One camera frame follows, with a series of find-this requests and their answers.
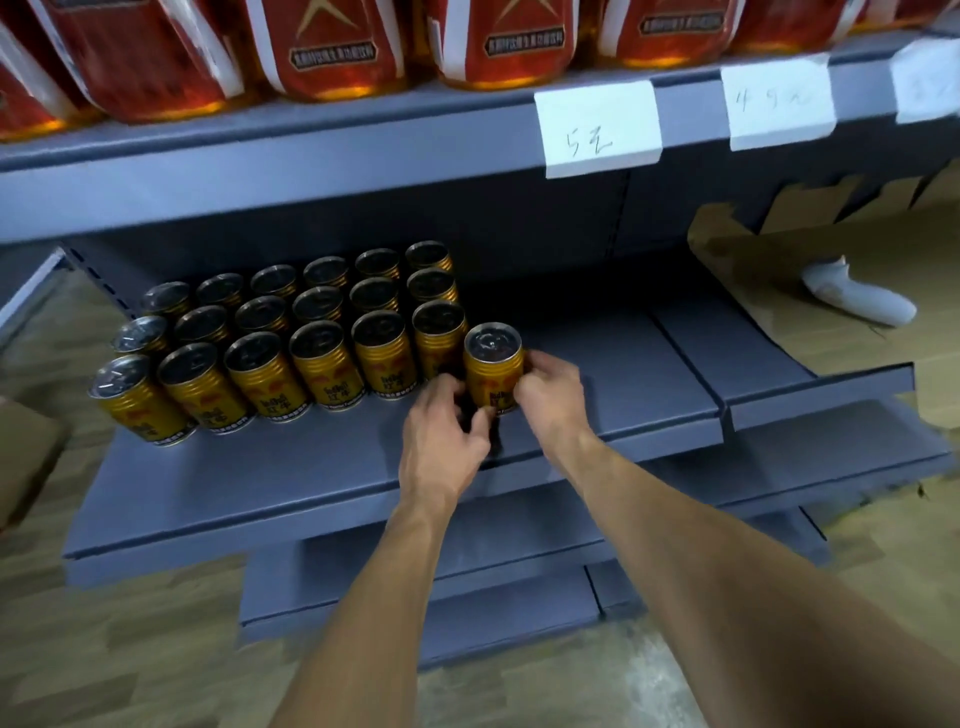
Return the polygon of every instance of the gold can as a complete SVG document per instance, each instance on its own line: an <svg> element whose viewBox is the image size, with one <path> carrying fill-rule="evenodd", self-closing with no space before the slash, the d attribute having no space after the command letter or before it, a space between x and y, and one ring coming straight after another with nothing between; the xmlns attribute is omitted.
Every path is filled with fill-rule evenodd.
<svg viewBox="0 0 960 728"><path fill-rule="evenodd" d="M120 327L110 345L119 354L145 353L163 358L173 350L167 337L169 327L162 316L141 316Z"/></svg>
<svg viewBox="0 0 960 728"><path fill-rule="evenodd" d="M361 278L400 280L400 255L390 248L374 248L357 256L353 267Z"/></svg>
<svg viewBox="0 0 960 728"><path fill-rule="evenodd" d="M343 327L335 321L315 321L290 337L294 366L325 409L352 407L367 391L345 338Z"/></svg>
<svg viewBox="0 0 960 728"><path fill-rule="evenodd" d="M523 357L523 342L513 327L491 322L468 331L464 365L474 404L493 407L498 415L514 409L514 387L523 376Z"/></svg>
<svg viewBox="0 0 960 728"><path fill-rule="evenodd" d="M443 268L423 268L410 275L407 279L407 290L414 301L452 301L457 303L460 296L457 294L457 281L453 274Z"/></svg>
<svg viewBox="0 0 960 728"><path fill-rule="evenodd" d="M357 313L399 311L396 281L385 278L363 279L350 289L350 303Z"/></svg>
<svg viewBox="0 0 960 728"><path fill-rule="evenodd" d="M184 344L206 341L225 345L235 338L229 320L229 312L221 305L202 305L180 316L174 334Z"/></svg>
<svg viewBox="0 0 960 728"><path fill-rule="evenodd" d="M305 324L340 321L344 315L344 294L332 285L318 285L297 296L293 309L294 316Z"/></svg>
<svg viewBox="0 0 960 728"><path fill-rule="evenodd" d="M297 286L297 269L292 265L272 265L257 271L250 279L250 289L255 296L279 296L291 302L300 291Z"/></svg>
<svg viewBox="0 0 960 728"><path fill-rule="evenodd" d="M243 305L243 276L239 273L221 273L197 286L197 303L221 305L235 311Z"/></svg>
<svg viewBox="0 0 960 728"><path fill-rule="evenodd" d="M213 344L187 344L160 362L156 378L197 422L226 435L252 422L256 410L217 366L219 358Z"/></svg>
<svg viewBox="0 0 960 728"><path fill-rule="evenodd" d="M443 268L453 273L453 260L450 251L439 240L421 240L414 243L405 253L410 270L418 271L422 268Z"/></svg>
<svg viewBox="0 0 960 728"><path fill-rule="evenodd" d="M283 355L272 331L249 333L234 341L224 356L230 378L271 422L287 423L310 408L310 398Z"/></svg>
<svg viewBox="0 0 960 728"><path fill-rule="evenodd" d="M396 400L417 388L417 363L400 314L365 313L353 324L351 333L360 367L378 396Z"/></svg>
<svg viewBox="0 0 960 728"><path fill-rule="evenodd" d="M272 331L280 335L293 328L287 316L287 303L277 296L260 296L237 309L233 323L241 331Z"/></svg>
<svg viewBox="0 0 960 728"><path fill-rule="evenodd" d="M443 372L460 377L464 367L467 316L458 303L430 301L414 311L414 341L423 378Z"/></svg>
<svg viewBox="0 0 960 728"><path fill-rule="evenodd" d="M171 323L193 308L190 286L182 280L155 285L140 299L144 315L166 316Z"/></svg>
<svg viewBox="0 0 960 728"><path fill-rule="evenodd" d="M161 447L190 435L197 423L150 379L150 357L142 353L114 359L93 378L88 394L116 422Z"/></svg>
<svg viewBox="0 0 960 728"><path fill-rule="evenodd" d="M307 264L303 269L303 280L311 288L318 285L332 285L346 292L349 270L350 264L345 258L339 255L325 255Z"/></svg>

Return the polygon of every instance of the shelving unit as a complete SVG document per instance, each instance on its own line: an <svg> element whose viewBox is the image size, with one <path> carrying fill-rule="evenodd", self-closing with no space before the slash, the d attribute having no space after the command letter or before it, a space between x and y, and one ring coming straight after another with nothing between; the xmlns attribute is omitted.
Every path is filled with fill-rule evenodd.
<svg viewBox="0 0 960 728"><path fill-rule="evenodd" d="M954 20L930 32L951 35ZM949 445L894 397L914 388L910 362L813 375L684 237L703 203L732 203L756 229L786 183L862 175L855 206L960 156L960 119L895 123L890 59L919 36L833 49L833 134L746 152L730 148L719 64L571 73L557 87L649 78L664 149L657 164L561 180L544 175L531 88L435 82L8 145L0 244L59 242L132 316L164 280L443 240L469 319L508 321L527 346L574 361L614 449L822 563L827 545L802 506L942 472ZM411 404L368 397L170 449L118 430L64 546L70 583L248 553L243 640L323 623L396 504ZM444 543L421 662L633 612L639 597L613 556L522 415L501 418Z"/></svg>

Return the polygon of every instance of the handwritten price tag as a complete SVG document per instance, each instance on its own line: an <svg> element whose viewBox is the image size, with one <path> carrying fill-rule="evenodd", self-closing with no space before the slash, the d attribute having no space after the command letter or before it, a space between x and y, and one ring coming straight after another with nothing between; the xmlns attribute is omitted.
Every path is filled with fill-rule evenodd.
<svg viewBox="0 0 960 728"><path fill-rule="evenodd" d="M826 53L720 68L730 148L776 147L830 136L837 125Z"/></svg>
<svg viewBox="0 0 960 728"><path fill-rule="evenodd" d="M897 123L939 119L960 111L960 40L920 38L890 59Z"/></svg>
<svg viewBox="0 0 960 728"><path fill-rule="evenodd" d="M534 94L548 180L660 161L663 140L649 81Z"/></svg>

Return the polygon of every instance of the forearm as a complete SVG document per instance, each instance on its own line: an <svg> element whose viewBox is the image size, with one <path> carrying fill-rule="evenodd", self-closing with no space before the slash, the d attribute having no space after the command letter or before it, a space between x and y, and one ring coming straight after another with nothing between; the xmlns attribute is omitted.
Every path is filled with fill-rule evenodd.
<svg viewBox="0 0 960 728"><path fill-rule="evenodd" d="M591 435L560 455L712 726L952 725L960 671L745 523Z"/></svg>
<svg viewBox="0 0 960 728"><path fill-rule="evenodd" d="M452 510L401 503L300 666L272 728L413 724L420 635Z"/></svg>

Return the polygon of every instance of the red packaged drink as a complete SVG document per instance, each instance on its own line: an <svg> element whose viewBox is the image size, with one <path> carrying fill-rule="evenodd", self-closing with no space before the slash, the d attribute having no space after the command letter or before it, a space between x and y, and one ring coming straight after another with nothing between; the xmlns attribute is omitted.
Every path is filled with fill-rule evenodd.
<svg viewBox="0 0 960 728"><path fill-rule="evenodd" d="M597 52L635 68L715 61L736 31L743 0L609 0Z"/></svg>
<svg viewBox="0 0 960 728"><path fill-rule="evenodd" d="M198 116L253 97L235 0L28 1L84 95L120 121Z"/></svg>
<svg viewBox="0 0 960 728"><path fill-rule="evenodd" d="M0 5L0 141L58 132L96 116L30 10Z"/></svg>
<svg viewBox="0 0 960 728"><path fill-rule="evenodd" d="M264 75L294 98L338 101L406 85L393 0L247 0Z"/></svg>
<svg viewBox="0 0 960 728"><path fill-rule="evenodd" d="M543 84L573 59L579 13L580 0L428 0L430 49L451 85Z"/></svg>
<svg viewBox="0 0 960 728"><path fill-rule="evenodd" d="M850 31L865 0L747 0L734 53L800 53L827 48Z"/></svg>
<svg viewBox="0 0 960 728"><path fill-rule="evenodd" d="M853 30L857 33L920 28L941 12L952 10L957 0L867 0Z"/></svg>

